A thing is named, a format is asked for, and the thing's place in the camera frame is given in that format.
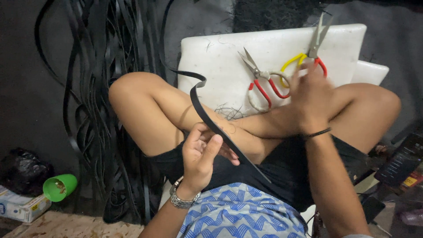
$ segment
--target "scissors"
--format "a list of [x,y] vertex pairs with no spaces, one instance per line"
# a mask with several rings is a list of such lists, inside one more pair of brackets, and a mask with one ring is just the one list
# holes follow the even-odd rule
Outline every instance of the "scissors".
[[[258,82],[258,79],[259,78],[266,79],[270,83],[270,86],[272,87],[272,89],[276,93],[276,95],[278,97],[282,98],[282,99],[285,99],[285,98],[289,97],[289,93],[287,95],[285,95],[285,96],[281,95],[279,93],[278,89],[276,88],[275,83],[273,82],[273,80],[271,79],[270,76],[271,75],[277,75],[277,76],[279,76],[281,78],[284,78],[287,82],[288,82],[288,76],[284,72],[281,72],[281,71],[271,71],[271,72],[269,72],[269,71],[264,71],[264,72],[263,71],[260,71],[258,69],[257,65],[255,64],[253,58],[251,58],[250,54],[248,53],[248,51],[245,48],[244,48],[244,51],[245,51],[245,55],[247,57],[243,56],[240,52],[238,52],[238,53],[241,56],[241,58],[244,61],[244,63],[247,65],[247,67],[250,69],[250,71],[254,75],[254,82],[253,83],[250,83],[250,87],[248,88],[248,94],[247,94],[248,101],[250,102],[251,106],[253,108],[255,108],[257,111],[262,112],[262,113],[268,112],[270,110],[270,108],[272,107],[272,101],[270,100],[270,98],[267,95],[267,93],[260,86],[260,83]],[[268,107],[267,108],[266,107],[261,107],[258,104],[258,102],[256,102],[254,100],[254,97],[253,97],[253,88],[254,88],[254,85],[257,86],[258,90],[261,92],[261,94],[263,95],[263,97],[267,100],[267,103],[268,103]]]
[[[313,33],[313,37],[311,38],[311,43],[310,43],[310,48],[308,50],[307,54],[304,53],[300,53],[299,55],[295,56],[294,58],[290,59],[288,62],[286,62],[282,68],[280,69],[282,72],[285,71],[286,67],[296,61],[297,59],[299,59],[298,61],[298,66],[302,64],[302,61],[309,57],[309,58],[313,58],[314,59],[314,66],[316,67],[317,65],[320,65],[320,67],[323,69],[323,76],[326,77],[327,76],[327,70],[326,70],[326,66],[324,65],[324,63],[321,61],[321,59],[317,56],[317,51],[319,50],[319,47],[327,33],[327,30],[329,29],[333,17],[330,18],[328,24],[323,28],[323,30],[320,32],[320,28],[322,27],[322,20],[323,20],[323,15],[324,13],[321,14],[320,19],[319,19],[319,24],[317,25],[316,29],[314,30]],[[280,78],[280,83],[282,84],[282,86],[286,89],[289,88],[288,85],[285,84],[285,82],[282,80],[282,78]]]

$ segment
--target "black plastic bag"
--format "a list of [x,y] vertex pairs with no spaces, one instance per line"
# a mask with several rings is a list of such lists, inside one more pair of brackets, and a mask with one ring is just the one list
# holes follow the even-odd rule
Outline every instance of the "black plastic bag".
[[51,164],[22,148],[12,149],[0,164],[0,185],[22,196],[43,194],[43,183],[54,176]]

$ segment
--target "green cup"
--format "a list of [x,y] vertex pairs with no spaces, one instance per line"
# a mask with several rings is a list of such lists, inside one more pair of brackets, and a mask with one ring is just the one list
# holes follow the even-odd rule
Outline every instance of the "green cup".
[[60,202],[75,190],[77,184],[77,178],[71,174],[51,177],[43,184],[44,196],[52,202]]

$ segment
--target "hand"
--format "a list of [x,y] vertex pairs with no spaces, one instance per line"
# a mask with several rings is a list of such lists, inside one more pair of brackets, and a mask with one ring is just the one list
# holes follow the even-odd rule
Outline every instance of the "hand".
[[204,123],[196,123],[182,147],[184,158],[184,179],[177,192],[179,198],[192,200],[210,182],[213,173],[213,161],[216,155],[230,155],[232,164],[238,165],[238,157],[227,151],[220,135],[210,133]]
[[298,77],[298,70],[290,81],[292,107],[300,130],[312,134],[328,127],[333,87],[313,64],[302,65],[307,75]]

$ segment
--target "white cutting board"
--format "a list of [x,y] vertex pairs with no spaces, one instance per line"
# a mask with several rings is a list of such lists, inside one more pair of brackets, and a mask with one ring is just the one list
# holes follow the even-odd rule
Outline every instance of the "white cutting board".
[[[327,67],[328,77],[335,86],[351,82],[361,44],[366,31],[363,24],[331,26],[318,51]],[[245,47],[258,68],[262,71],[280,70],[282,65],[298,55],[307,53],[315,28],[270,30],[260,32],[233,33],[214,36],[196,36],[181,41],[179,70],[200,73],[207,78],[205,87],[198,89],[200,101],[212,109],[225,107],[241,108],[246,115],[256,114],[247,99],[248,86],[253,75],[244,65],[238,51]],[[285,72],[291,75],[295,64]],[[178,88],[186,93],[198,82],[197,79],[178,75]],[[272,99],[273,107],[280,106],[289,99],[280,99],[265,80],[262,87]],[[275,80],[279,90],[286,94],[279,80]],[[257,88],[254,89],[262,105],[267,105]]]

